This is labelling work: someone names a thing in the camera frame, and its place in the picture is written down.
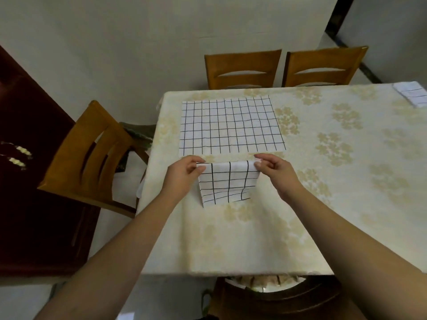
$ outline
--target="dark red wooden cabinet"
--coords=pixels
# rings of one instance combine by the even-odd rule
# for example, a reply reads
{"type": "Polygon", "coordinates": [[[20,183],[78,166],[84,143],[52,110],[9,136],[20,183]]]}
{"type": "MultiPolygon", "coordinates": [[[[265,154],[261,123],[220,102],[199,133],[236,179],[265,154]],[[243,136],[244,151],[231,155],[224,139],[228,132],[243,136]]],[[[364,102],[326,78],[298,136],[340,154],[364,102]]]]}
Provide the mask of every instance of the dark red wooden cabinet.
{"type": "Polygon", "coordinates": [[[99,208],[37,190],[73,125],[0,47],[0,277],[68,276],[88,258],[99,208]]]}

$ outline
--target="floral tablecloth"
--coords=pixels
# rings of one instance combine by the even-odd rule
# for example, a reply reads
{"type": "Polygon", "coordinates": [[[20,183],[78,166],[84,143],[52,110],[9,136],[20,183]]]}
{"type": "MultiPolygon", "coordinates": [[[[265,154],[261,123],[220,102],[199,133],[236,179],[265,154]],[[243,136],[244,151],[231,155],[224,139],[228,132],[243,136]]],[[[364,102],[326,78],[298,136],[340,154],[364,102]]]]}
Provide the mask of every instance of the floral tablecloth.
{"type": "MultiPolygon", "coordinates": [[[[140,211],[178,160],[182,101],[269,95],[301,182],[339,215],[427,272],[427,109],[390,84],[167,92],[140,211]]],[[[205,156],[208,162],[252,154],[205,156]]],[[[170,216],[143,274],[331,274],[261,175],[252,198],[203,208],[197,184],[170,216]]]]}

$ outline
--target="person's left hand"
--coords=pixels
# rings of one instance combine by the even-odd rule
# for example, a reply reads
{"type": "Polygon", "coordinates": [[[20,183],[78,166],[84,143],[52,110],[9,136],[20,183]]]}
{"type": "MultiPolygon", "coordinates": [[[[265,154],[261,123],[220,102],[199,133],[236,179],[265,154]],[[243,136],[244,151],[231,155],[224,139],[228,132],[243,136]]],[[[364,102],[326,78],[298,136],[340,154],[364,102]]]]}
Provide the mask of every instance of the person's left hand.
{"type": "Polygon", "coordinates": [[[167,168],[161,194],[172,199],[176,204],[187,195],[194,181],[206,169],[205,166],[197,167],[196,163],[204,163],[199,156],[185,156],[167,168]]]}

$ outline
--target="person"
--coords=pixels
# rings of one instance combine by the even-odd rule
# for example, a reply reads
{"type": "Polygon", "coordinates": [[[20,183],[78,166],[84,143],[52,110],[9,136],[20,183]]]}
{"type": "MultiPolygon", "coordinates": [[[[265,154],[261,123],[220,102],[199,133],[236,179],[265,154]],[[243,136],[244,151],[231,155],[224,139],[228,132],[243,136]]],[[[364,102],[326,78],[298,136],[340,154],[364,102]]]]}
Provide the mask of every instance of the person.
{"type": "MultiPolygon", "coordinates": [[[[427,276],[329,209],[291,164],[256,154],[255,165],[291,206],[335,276],[368,319],[427,319],[427,276]]],[[[205,167],[187,156],[168,167],[159,195],[71,278],[36,316],[115,319],[174,207],[205,167]]]]}

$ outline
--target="dining table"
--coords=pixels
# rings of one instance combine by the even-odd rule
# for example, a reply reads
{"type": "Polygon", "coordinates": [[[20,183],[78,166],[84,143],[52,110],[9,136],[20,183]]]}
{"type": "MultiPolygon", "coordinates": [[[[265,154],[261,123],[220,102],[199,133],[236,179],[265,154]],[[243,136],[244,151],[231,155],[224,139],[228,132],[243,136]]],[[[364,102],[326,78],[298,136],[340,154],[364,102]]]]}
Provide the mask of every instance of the dining table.
{"type": "MultiPolygon", "coordinates": [[[[138,213],[180,159],[183,102],[270,98],[289,161],[324,204],[427,272],[427,108],[391,84],[167,92],[138,213]]],[[[201,155],[207,162],[254,153],[201,155]]],[[[171,213],[142,274],[333,274],[291,207],[261,174],[251,198],[203,207],[198,182],[171,213]]]]}

